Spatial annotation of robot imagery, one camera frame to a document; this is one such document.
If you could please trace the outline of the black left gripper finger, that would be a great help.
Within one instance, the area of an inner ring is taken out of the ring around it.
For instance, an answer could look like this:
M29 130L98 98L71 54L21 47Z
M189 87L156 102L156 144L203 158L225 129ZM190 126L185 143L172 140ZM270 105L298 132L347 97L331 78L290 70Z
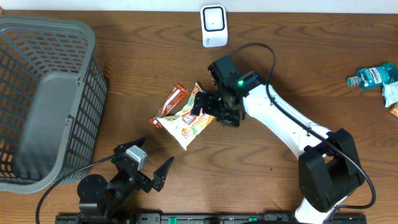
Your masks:
M146 140L145 137L143 137L143 138L139 138L134 141L131 141L131 142L120 144L114 149L114 152L126 152L130 147L133 147L133 146L142 147L145 140Z
M174 156L170 157L167 161L165 161L154 173L154 178L152 179L153 187L163 187L165 184L165 180L167 178L167 174L172 166L174 161Z

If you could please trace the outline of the red brown snack bar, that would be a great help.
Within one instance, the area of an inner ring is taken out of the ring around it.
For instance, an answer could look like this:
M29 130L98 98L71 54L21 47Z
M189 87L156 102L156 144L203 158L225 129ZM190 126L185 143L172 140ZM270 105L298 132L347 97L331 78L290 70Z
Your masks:
M167 116L189 93L190 92L186 88L180 84L176 84L165 103L160 107L159 112L149 120L149 123L158 129L162 129L162 125L157 119Z

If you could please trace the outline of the yellow snack bag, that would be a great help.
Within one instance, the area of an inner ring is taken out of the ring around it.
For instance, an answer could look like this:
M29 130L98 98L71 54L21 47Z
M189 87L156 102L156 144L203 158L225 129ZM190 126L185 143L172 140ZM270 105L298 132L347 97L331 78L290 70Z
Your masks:
M203 110L200 110L199 116L191 114L196 94L203 92L203 87L196 82L187 104L179 112L172 116L157 118L157 121L179 143L184 151L215 118L203 113Z

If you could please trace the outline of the teal mouthwash bottle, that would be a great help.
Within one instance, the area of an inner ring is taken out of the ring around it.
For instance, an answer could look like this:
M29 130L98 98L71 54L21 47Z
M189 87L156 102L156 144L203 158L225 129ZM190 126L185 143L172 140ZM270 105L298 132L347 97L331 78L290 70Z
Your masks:
M397 67L393 63L385 63L372 68L361 68L355 76L347 78L349 87L359 86L363 90L391 84L397 81Z

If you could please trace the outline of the light green wipes packet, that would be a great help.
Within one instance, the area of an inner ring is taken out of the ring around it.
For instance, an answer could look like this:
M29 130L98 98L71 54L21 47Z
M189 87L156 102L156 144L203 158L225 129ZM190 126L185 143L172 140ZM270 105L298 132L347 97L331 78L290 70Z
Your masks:
M397 103L397 88L398 88L398 83L390 83L390 84L383 84L382 88L382 96L384 97L385 100L385 107L388 108L394 103Z

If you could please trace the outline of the orange tissue pack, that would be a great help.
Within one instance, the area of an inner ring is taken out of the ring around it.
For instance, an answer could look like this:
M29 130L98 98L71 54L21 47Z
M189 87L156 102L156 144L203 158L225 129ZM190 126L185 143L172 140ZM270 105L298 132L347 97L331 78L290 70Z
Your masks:
M396 103L391 109L390 113L393 114L394 116L398 117L398 103Z

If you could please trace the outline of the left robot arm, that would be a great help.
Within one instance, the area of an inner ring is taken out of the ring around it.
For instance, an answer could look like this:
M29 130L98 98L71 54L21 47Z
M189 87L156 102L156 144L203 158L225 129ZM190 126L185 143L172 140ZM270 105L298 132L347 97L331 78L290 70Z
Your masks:
M118 145L111 162L118 173L107 181L102 175L90 174L80 181L78 223L135 223L134 215L123 209L123 204L135 191L161 191L174 157L167 159L150 179L141 172L147 154L141 149L145 138Z

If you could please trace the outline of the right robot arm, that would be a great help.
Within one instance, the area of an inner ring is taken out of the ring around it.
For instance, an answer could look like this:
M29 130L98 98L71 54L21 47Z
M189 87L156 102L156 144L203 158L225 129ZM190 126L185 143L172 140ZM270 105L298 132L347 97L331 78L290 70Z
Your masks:
M314 123L255 72L214 75L213 81L216 91L197 93L192 114L212 115L234 127L248 114L287 145L298 159L299 186L304 196L294 213L298 222L326 223L342 201L364 183L349 132L332 132Z

